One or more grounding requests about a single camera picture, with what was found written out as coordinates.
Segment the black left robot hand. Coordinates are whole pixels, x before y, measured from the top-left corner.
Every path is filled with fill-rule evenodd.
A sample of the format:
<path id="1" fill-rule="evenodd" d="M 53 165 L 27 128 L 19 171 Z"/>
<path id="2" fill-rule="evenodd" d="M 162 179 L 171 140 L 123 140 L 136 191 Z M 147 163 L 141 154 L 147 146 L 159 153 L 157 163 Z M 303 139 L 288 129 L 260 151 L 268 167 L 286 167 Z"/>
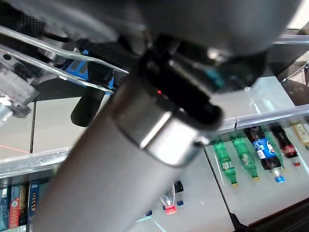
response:
<path id="1" fill-rule="evenodd" d="M 128 229 L 196 156 L 224 114 L 213 93 L 252 85 L 298 0 L 12 0 L 87 39 L 141 35 L 138 64 L 74 146 L 40 231 Z"/>

